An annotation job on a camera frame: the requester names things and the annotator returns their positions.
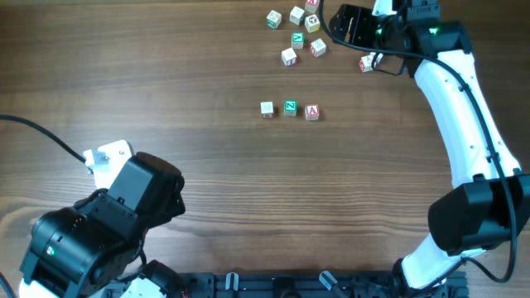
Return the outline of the green Z top block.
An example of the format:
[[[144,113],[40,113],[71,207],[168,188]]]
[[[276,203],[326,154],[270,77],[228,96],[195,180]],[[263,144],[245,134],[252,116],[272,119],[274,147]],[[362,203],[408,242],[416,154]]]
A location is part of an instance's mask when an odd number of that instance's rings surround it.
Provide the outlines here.
[[[284,115],[288,117],[295,117],[297,115],[297,101],[286,100],[283,106]]]

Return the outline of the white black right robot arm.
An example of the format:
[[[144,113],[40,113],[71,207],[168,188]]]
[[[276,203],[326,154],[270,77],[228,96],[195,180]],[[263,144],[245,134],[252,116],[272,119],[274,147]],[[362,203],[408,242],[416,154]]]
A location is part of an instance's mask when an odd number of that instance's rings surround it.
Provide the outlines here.
[[[453,185],[430,206],[429,233],[417,249],[385,282],[353,281],[352,293],[460,295],[460,268],[503,243],[515,247],[529,218],[529,176],[495,126],[464,26],[443,21],[436,1],[378,1],[344,4],[323,28],[336,44],[402,60],[435,115]]]

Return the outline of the snail picture wooden block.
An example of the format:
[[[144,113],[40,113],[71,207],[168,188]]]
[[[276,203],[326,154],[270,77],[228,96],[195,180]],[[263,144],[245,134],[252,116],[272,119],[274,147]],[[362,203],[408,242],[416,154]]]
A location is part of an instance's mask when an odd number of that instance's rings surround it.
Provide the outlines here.
[[[311,51],[311,54],[314,56],[314,57],[319,57],[323,54],[325,54],[326,52],[326,44],[324,43],[324,41],[319,38],[318,40],[315,40],[311,43],[310,45],[310,51]]]

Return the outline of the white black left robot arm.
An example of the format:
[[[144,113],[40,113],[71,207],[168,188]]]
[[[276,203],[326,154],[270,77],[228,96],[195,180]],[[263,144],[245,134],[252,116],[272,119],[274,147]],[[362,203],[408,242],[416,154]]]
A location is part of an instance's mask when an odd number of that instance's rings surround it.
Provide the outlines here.
[[[57,297],[87,297],[143,255],[151,228],[186,211],[181,171],[146,152],[130,157],[110,186],[42,215],[22,260],[22,283]]]

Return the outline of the red A top block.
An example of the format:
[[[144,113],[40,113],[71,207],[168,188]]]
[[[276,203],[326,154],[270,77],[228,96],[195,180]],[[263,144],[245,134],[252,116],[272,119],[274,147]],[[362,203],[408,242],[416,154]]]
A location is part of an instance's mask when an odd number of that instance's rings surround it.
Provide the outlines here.
[[[315,121],[320,117],[320,109],[318,104],[307,104],[304,109],[305,119],[307,121]]]

